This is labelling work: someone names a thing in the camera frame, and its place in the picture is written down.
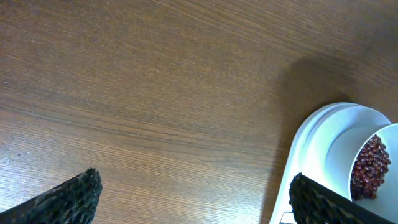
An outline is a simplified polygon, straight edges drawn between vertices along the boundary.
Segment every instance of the wood grain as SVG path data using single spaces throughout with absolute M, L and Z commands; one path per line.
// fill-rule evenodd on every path
M 0 212 L 95 167 L 94 223 L 268 223 L 312 111 L 398 121 L 397 1 L 0 6 Z

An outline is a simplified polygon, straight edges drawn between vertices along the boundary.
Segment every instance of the bowl of beans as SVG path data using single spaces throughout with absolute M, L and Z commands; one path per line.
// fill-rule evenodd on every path
M 347 130 L 325 163 L 328 187 L 365 209 L 398 223 L 398 124 Z

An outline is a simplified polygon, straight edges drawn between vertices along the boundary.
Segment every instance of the white container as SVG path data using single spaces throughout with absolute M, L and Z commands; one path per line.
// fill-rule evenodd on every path
M 354 162 L 368 140 L 377 134 L 386 145 L 391 165 L 386 173 L 385 182 L 376 192 L 377 199 L 364 199 L 356 202 L 363 208 L 398 223 L 398 124 L 371 125 L 353 128 L 343 133 L 332 144 L 325 164 L 325 178 L 329 188 L 351 200 L 350 180 Z

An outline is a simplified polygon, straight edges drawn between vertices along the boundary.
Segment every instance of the wooden table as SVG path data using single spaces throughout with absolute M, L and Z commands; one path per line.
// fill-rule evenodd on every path
M 315 109 L 398 120 L 398 2 L 0 3 L 0 212 L 97 168 L 94 223 L 268 223 Z

